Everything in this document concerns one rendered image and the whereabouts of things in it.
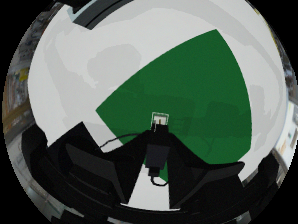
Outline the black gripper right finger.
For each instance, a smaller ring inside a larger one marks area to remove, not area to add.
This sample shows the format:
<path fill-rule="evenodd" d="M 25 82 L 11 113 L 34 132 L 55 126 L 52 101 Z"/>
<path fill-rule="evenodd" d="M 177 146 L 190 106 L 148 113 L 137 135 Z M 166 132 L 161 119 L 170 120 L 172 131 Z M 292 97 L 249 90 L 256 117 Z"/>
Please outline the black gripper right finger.
<path fill-rule="evenodd" d="M 170 149 L 168 164 L 169 209 L 181 209 L 182 202 L 193 196 L 202 185 L 209 181 L 238 175 L 245 167 L 243 161 L 235 163 L 208 164 L 194 155 L 174 133 L 169 133 Z"/>

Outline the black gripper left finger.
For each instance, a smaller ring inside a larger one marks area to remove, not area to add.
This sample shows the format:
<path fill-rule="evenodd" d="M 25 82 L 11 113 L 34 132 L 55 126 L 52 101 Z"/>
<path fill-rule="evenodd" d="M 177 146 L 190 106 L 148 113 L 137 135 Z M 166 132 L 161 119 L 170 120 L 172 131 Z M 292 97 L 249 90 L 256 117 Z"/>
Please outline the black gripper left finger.
<path fill-rule="evenodd" d="M 65 149 L 73 164 L 112 181 L 118 197 L 121 197 L 121 204 L 128 205 L 148 151 L 149 137 L 148 129 L 133 137 L 128 144 L 106 153 L 80 147 L 76 143 L 65 144 Z"/>

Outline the black connector plug with cable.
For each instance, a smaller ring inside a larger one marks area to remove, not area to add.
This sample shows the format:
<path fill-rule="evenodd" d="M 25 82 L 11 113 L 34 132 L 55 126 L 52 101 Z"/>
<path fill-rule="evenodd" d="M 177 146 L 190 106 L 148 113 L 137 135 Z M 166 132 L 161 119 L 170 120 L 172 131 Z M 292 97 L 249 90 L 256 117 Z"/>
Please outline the black connector plug with cable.
<path fill-rule="evenodd" d="M 149 168 L 148 176 L 152 176 L 152 184 L 156 186 L 165 186 L 169 184 L 160 185 L 154 183 L 154 177 L 158 177 L 160 169 L 164 171 L 166 157 L 168 157 L 168 152 L 170 149 L 170 139 L 168 125 L 153 123 L 152 131 L 150 131 L 148 151 L 146 151 L 145 168 Z"/>

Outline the green circuit board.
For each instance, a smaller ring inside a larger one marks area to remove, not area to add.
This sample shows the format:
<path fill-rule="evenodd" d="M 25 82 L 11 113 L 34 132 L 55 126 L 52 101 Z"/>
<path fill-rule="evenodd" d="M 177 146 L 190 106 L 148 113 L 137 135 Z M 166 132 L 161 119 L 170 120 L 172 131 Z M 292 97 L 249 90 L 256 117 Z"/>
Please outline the green circuit board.
<path fill-rule="evenodd" d="M 96 109 L 122 144 L 134 133 L 168 125 L 208 164 L 235 163 L 251 148 L 245 80 L 220 32 L 212 30 L 169 49 L 130 76 Z"/>

